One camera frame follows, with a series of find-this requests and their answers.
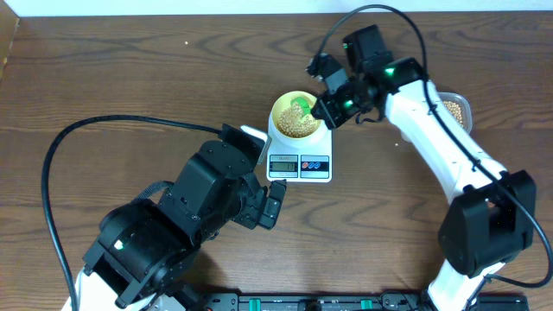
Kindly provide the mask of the green plastic scoop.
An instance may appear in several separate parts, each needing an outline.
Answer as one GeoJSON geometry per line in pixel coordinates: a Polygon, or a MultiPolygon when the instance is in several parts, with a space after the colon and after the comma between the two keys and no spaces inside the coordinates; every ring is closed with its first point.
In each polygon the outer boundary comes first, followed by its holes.
{"type": "Polygon", "coordinates": [[[304,97],[296,97],[290,101],[292,107],[299,108],[301,111],[302,117],[305,117],[311,113],[311,106],[309,102],[304,97]]]}

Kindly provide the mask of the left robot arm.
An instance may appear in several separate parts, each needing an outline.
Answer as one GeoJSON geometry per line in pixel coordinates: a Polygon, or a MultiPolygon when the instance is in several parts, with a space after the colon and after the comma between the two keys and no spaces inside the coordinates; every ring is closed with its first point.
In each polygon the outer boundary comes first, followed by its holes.
{"type": "Polygon", "coordinates": [[[263,187],[254,173],[270,143],[263,131],[225,124],[176,181],[154,183],[109,212],[83,257],[76,296],[64,308],[146,310],[179,289],[201,245],[228,222],[272,229],[287,185],[273,181],[263,187]]]}

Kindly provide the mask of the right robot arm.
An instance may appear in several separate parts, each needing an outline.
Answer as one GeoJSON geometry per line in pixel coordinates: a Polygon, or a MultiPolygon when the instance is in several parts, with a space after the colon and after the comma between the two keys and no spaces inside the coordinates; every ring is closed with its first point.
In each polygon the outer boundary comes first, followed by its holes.
{"type": "Polygon", "coordinates": [[[372,109],[395,125],[429,165],[449,209],[438,243],[445,261],[424,310],[466,310],[495,272],[533,242],[536,185],[509,173],[457,123],[414,58],[396,60],[377,26],[344,38],[350,70],[319,52],[307,72],[326,85],[311,113],[334,130],[372,109]]]}

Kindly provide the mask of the white digital kitchen scale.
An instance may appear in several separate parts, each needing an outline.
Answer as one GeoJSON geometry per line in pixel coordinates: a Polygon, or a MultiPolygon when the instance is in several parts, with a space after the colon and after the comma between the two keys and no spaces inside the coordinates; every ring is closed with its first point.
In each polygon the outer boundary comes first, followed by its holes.
{"type": "Polygon", "coordinates": [[[271,138],[267,154],[268,180],[314,183],[332,180],[332,132],[324,122],[322,130],[313,136],[292,139],[277,132],[276,127],[270,125],[269,117],[268,133],[271,138]]]}

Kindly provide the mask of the yellow bowl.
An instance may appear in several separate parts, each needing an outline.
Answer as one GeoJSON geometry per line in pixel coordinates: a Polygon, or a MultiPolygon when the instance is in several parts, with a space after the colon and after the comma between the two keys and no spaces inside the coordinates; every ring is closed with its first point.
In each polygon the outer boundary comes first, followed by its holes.
{"type": "MultiPolygon", "coordinates": [[[[282,113],[283,110],[290,107],[290,101],[293,98],[296,98],[296,97],[304,97],[309,102],[309,105],[311,106],[311,110],[315,106],[316,97],[311,95],[310,93],[303,92],[303,91],[293,91],[293,92],[287,92],[284,95],[282,95],[275,102],[275,104],[273,105],[273,107],[271,109],[271,116],[270,116],[270,125],[275,126],[276,131],[279,132],[282,135],[283,135],[283,133],[277,128],[277,119],[279,118],[279,116],[280,116],[280,114],[282,113]]],[[[313,136],[315,133],[322,130],[323,122],[321,120],[318,120],[318,121],[320,122],[319,127],[317,128],[317,130],[313,134],[311,134],[309,136],[313,136]]]]}

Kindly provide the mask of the clear container of soybeans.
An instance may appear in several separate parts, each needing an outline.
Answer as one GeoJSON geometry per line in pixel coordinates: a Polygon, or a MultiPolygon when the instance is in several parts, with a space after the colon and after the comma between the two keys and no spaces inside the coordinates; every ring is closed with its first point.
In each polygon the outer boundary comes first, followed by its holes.
{"type": "MultiPolygon", "coordinates": [[[[442,121],[455,134],[461,127],[469,134],[473,127],[473,119],[470,104],[459,94],[452,92],[437,92],[429,88],[429,98],[436,106],[435,112],[442,121]]],[[[415,134],[432,134],[432,130],[438,130],[440,124],[429,111],[427,102],[421,87],[407,90],[389,96],[386,113],[390,122],[399,128],[404,141],[411,143],[415,134]]]]}

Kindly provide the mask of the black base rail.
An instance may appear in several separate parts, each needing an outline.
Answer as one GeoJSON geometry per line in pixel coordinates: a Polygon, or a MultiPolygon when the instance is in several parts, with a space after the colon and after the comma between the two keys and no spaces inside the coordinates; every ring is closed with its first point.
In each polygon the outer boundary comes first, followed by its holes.
{"type": "Polygon", "coordinates": [[[237,293],[201,294],[183,289],[175,299],[186,310],[222,311],[365,311],[365,310],[469,310],[529,311],[524,295],[480,294],[467,290],[439,289],[434,285],[421,293],[389,290],[370,295],[239,295],[237,293]]]}

